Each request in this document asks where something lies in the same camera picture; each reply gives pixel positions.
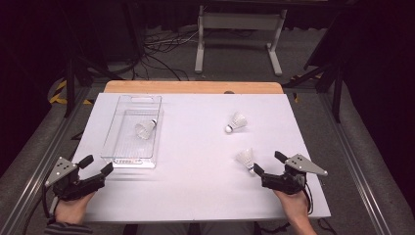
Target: wooden edge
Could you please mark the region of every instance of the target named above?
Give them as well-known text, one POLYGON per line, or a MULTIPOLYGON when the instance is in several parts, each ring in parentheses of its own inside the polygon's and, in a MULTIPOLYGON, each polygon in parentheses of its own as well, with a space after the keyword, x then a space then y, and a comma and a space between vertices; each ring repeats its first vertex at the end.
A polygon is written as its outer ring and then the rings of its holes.
POLYGON ((277 82, 112 80, 105 93, 284 94, 277 82))

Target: metal bracket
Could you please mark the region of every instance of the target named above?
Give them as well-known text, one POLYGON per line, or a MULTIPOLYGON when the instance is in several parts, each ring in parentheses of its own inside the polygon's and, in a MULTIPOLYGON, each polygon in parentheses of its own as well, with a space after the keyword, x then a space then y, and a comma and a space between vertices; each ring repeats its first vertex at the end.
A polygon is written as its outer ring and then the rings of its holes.
POLYGON ((52 169, 51 173, 49 174, 48 179, 45 182, 45 186, 50 186, 57 182, 58 180, 62 179, 72 171, 76 170, 78 166, 73 164, 72 162, 59 157, 58 161, 55 164, 55 167, 52 169))
POLYGON ((310 172, 323 176, 327 176, 329 174, 327 170, 322 169, 320 166, 314 164, 312 161, 306 159, 300 154, 296 154, 291 158, 288 158, 285 161, 285 164, 301 172, 310 172))

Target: robotic hand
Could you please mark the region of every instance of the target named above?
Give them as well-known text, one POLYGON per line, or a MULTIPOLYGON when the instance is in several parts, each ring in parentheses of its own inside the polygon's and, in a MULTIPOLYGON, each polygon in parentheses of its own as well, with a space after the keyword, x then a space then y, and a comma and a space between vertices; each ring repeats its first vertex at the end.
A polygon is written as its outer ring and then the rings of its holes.
POLYGON ((45 212, 48 218, 54 217, 59 200, 77 200, 105 186, 106 177, 114 170, 112 163, 107 164, 97 175, 83 180, 79 179, 79 169, 86 168, 92 162, 94 162, 92 155, 87 156, 78 164, 73 164, 62 157, 58 159, 44 185, 45 188, 53 185, 53 192, 55 193, 51 209, 49 212, 45 212))
POLYGON ((258 164, 254 164, 254 172, 260 176, 262 187, 293 195, 304 190, 307 182, 305 177, 307 172, 324 176, 328 175, 326 170, 320 168, 317 164, 314 164, 302 155, 297 154, 291 158, 287 158, 282 153, 275 151, 274 157, 285 164, 284 174, 268 174, 258 164))

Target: metal rail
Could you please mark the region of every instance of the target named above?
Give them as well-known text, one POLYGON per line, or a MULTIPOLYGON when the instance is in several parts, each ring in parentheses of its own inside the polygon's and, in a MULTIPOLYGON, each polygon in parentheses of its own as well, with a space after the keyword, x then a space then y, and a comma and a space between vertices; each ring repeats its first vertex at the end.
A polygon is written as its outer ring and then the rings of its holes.
POLYGON ((10 213, 9 218, 4 224, 0 232, 1 235, 15 234, 16 230, 18 229, 19 225, 21 224, 24 218, 24 215, 26 214, 31 203, 33 202, 34 197, 41 188, 42 180, 46 176, 48 169, 58 159, 56 153, 60 149, 64 136, 67 133, 73 121, 73 118, 76 116, 76 113, 82 106, 82 101, 86 98, 88 92, 89 88, 79 88, 79 93, 76 96, 75 100, 75 107, 73 108, 71 114, 67 118, 64 118, 60 126, 58 127, 58 130, 55 133, 52 142, 49 144, 45 154, 40 160, 40 163, 34 171, 33 175, 27 181, 24 190, 21 194, 21 197, 19 198, 18 202, 16 203, 15 207, 10 213))
POLYGON ((356 159, 354 152, 351 149, 350 144, 348 143, 347 137, 342 126, 336 122, 335 118, 332 114, 332 106, 330 99, 327 94, 319 94, 319 98, 323 107, 329 117, 330 123, 332 123, 333 128, 339 138, 339 141, 343 147, 343 153, 345 157, 346 164, 348 169, 353 177, 354 183, 357 186, 357 190, 359 191, 360 197, 366 207, 366 210, 369 213, 369 216, 372 220, 372 223, 376 229, 378 234, 391 234, 391 231, 388 227, 388 224, 382 215, 381 209, 376 202, 375 196, 372 193, 372 189, 370 188, 366 178, 363 174, 362 169, 356 159))

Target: wrist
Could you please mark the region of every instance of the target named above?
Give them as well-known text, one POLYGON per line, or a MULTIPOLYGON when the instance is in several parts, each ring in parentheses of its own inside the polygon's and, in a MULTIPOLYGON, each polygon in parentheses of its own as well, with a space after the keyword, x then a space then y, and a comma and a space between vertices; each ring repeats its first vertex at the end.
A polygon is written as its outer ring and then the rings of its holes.
POLYGON ((299 216, 290 219, 290 224, 293 226, 298 235, 316 235, 317 233, 312 228, 308 216, 299 216))

